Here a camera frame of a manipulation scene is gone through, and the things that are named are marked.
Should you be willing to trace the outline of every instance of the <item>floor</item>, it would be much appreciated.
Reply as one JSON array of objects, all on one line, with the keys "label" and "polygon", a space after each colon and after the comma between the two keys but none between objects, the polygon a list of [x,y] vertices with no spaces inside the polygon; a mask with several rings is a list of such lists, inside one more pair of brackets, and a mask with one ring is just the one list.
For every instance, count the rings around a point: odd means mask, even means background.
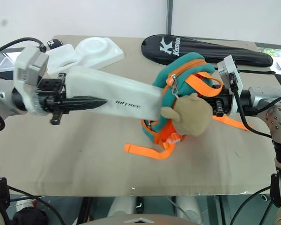
[{"label": "floor", "polygon": [[[12,195],[11,198],[16,198],[19,196],[20,195]],[[239,205],[247,197],[248,195],[228,196],[229,210],[232,215],[234,215]],[[212,198],[215,199],[216,207],[218,209],[217,212],[218,221],[216,221],[215,217],[211,218],[211,221],[209,221],[207,197],[206,196],[196,197],[198,201],[198,205],[202,212],[204,225],[217,225],[217,224],[221,225],[222,221],[221,221],[221,215],[219,210],[220,208],[219,200],[217,196],[212,196]],[[67,225],[72,225],[74,220],[78,216],[82,198],[46,196],[43,198],[43,200],[46,200],[48,203],[50,203],[53,207],[55,207],[58,210],[58,212],[61,214]],[[113,197],[94,198],[90,209],[90,215],[92,216],[92,218],[99,219],[99,218],[106,217],[112,201],[113,201]],[[260,196],[255,197],[254,199],[252,199],[251,202],[248,203],[248,205],[246,205],[243,208],[242,212],[239,214],[238,218],[236,219],[234,225],[259,224],[268,203],[269,202],[265,202]],[[174,216],[173,207],[166,197],[163,196],[146,197],[144,205],[145,205],[144,213],[167,214],[167,215]],[[38,207],[45,210],[45,212],[49,217],[50,225],[59,224],[57,218],[50,210],[48,210],[46,207],[43,207],[42,205],[38,205]],[[16,212],[15,202],[12,202],[11,206],[7,210],[7,213],[9,217],[12,218],[15,212]],[[273,206],[267,216],[264,225],[273,224],[276,212],[277,212],[277,208]]]}]

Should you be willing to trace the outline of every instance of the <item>white wall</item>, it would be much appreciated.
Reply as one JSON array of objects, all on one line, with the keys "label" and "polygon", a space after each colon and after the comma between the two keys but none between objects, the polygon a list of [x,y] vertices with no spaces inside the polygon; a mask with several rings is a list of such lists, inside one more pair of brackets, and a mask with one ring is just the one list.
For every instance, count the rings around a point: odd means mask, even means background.
[{"label": "white wall", "polygon": [[281,45],[281,0],[174,0],[172,34]]},{"label": "white wall", "polygon": [[54,35],[148,37],[165,33],[166,0],[0,0],[0,46]]}]

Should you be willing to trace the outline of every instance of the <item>plush toy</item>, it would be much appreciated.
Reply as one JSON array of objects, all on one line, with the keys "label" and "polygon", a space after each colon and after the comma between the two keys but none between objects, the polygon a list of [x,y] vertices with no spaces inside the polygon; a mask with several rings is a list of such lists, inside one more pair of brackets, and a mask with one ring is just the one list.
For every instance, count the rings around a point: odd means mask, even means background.
[{"label": "plush toy", "polygon": [[177,133],[181,135],[199,136],[212,120],[213,109],[197,93],[183,96],[176,100],[174,109],[162,107],[161,115],[172,119]]}]

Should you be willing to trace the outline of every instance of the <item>table surface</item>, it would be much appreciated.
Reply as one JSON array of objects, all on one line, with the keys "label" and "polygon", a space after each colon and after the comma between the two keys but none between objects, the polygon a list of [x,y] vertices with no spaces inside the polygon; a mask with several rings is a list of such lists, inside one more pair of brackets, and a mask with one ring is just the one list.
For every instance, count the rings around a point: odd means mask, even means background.
[{"label": "table surface", "polygon": [[[76,46],[87,36],[56,38]],[[126,57],[102,70],[151,84],[164,66],[142,56],[143,39],[111,39]],[[216,43],[255,46],[238,41]],[[274,75],[240,76],[245,89],[280,87]],[[124,152],[126,143],[157,148],[143,134],[140,120],[70,112],[59,126],[52,126],[50,118],[9,117],[0,132],[0,175],[34,195],[248,194],[268,186],[275,172],[270,139],[218,121],[212,121],[203,135],[187,137],[169,158],[158,161]],[[248,122],[268,133],[261,120],[248,118]]]}]

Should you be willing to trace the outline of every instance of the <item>beige table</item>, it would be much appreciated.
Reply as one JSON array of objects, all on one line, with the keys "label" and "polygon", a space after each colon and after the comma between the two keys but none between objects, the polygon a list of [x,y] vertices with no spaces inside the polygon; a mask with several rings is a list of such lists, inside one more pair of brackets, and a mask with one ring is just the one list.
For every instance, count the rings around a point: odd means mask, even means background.
[{"label": "beige table", "polygon": [[[86,36],[57,38],[76,46]],[[164,66],[142,56],[142,38],[112,40],[126,58],[103,71],[152,83]],[[244,88],[280,87],[273,75],[241,73],[241,78]],[[0,132],[0,175],[35,195],[245,194],[268,186],[275,172],[270,139],[217,121],[157,161],[123,150],[126,143],[153,147],[140,120],[89,112],[70,112],[59,126],[49,120],[29,114],[9,117]],[[268,132],[259,119],[248,122]]]}]

